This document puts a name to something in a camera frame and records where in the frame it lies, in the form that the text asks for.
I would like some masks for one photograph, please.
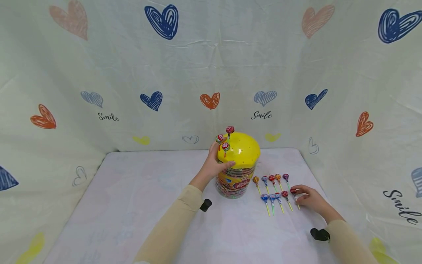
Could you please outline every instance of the fabric wall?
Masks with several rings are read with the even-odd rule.
[[[0,263],[43,262],[106,153],[227,125],[298,148],[380,263],[420,262],[420,1],[0,6]]]

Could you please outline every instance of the outlined heart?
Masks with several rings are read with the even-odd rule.
[[[145,145],[145,146],[149,145],[149,143],[150,143],[150,139],[149,139],[149,137],[147,137],[147,136],[143,136],[143,137],[141,137],[141,138],[139,138],[139,137],[137,137],[137,136],[134,136],[132,139],[133,139],[133,141],[135,141],[136,143],[139,143],[139,144],[141,144],[141,145]]]
[[[160,36],[167,40],[174,38],[179,24],[179,12],[174,5],[168,5],[161,14],[156,8],[147,5],[145,15],[155,32]]]
[[[378,36],[382,42],[390,44],[400,40],[422,21],[422,10],[400,17],[396,9],[389,8],[382,13],[378,23]]]
[[[334,14],[334,6],[326,5],[317,14],[312,7],[309,7],[302,18],[302,30],[307,38],[311,38],[316,31],[320,30]]]
[[[19,182],[5,168],[0,166],[0,191],[5,191],[18,184]]]
[[[305,103],[310,110],[314,109],[319,101],[327,94],[328,89],[323,90],[318,96],[316,94],[310,94],[305,97]]]
[[[412,181],[416,187],[416,198],[422,197],[422,168],[417,168],[412,171]]]
[[[192,136],[192,137],[183,136],[182,140],[189,144],[196,144],[199,141],[199,137],[198,136]]]
[[[212,98],[207,95],[203,94],[200,97],[201,103],[205,105],[206,108],[209,108],[210,110],[215,109],[220,102],[220,93],[214,93],[212,95]]]
[[[141,94],[141,101],[152,110],[158,112],[158,108],[162,102],[162,93],[156,91],[151,95],[151,98],[145,94]]]
[[[76,175],[77,177],[73,180],[72,186],[78,186],[81,183],[84,183],[87,180],[87,174],[85,173],[85,169],[81,166],[76,168]]]
[[[317,144],[314,144],[314,140],[312,138],[309,138],[308,150],[309,150],[309,154],[312,154],[312,155],[315,155],[319,152],[319,146]]]
[[[280,136],[281,136],[280,133],[275,134],[275,135],[268,133],[265,135],[265,139],[269,142],[275,142],[277,139],[279,139]]]
[[[373,128],[373,123],[368,121],[369,113],[363,112],[360,114],[359,120],[357,122],[357,132],[356,136],[363,136]]]
[[[68,12],[60,7],[51,5],[50,15],[54,21],[70,33],[88,40],[88,18],[84,6],[77,0],[70,0]]]
[[[56,120],[54,119],[51,112],[47,109],[47,107],[42,104],[39,104],[38,110],[40,111],[41,116],[31,116],[30,119],[32,124],[38,126],[39,128],[56,129]]]
[[[267,103],[271,102],[276,97],[277,97],[276,91],[269,91],[266,93],[264,93],[263,91],[259,91],[254,96],[254,102],[260,103],[264,107]]]
[[[83,91],[81,92],[81,96],[88,103],[91,103],[103,108],[103,97],[97,94],[96,92],[89,93],[89,92]]]

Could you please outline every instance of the candy container label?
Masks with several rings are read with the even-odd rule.
[[[246,175],[246,177],[242,178],[230,177],[224,174],[223,172],[220,172],[217,176],[217,180],[228,191],[235,191],[247,187],[249,182],[251,181],[252,176],[253,172],[249,175]]]

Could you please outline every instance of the yellow lid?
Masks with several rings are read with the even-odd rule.
[[[251,168],[261,155],[258,142],[245,133],[234,132],[230,134],[230,140],[225,142],[229,142],[230,149],[224,157],[224,150],[220,147],[217,158],[222,162],[235,161],[236,165],[232,167],[233,169]]]

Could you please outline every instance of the right hand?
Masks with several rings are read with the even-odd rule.
[[[330,210],[332,207],[327,201],[321,196],[321,194],[306,185],[295,185],[292,187],[292,189],[296,189],[296,194],[302,194],[301,197],[298,197],[296,203],[299,205],[303,205],[308,207],[309,209],[312,209],[313,211],[319,213],[320,215],[323,215],[324,212],[327,210]]]

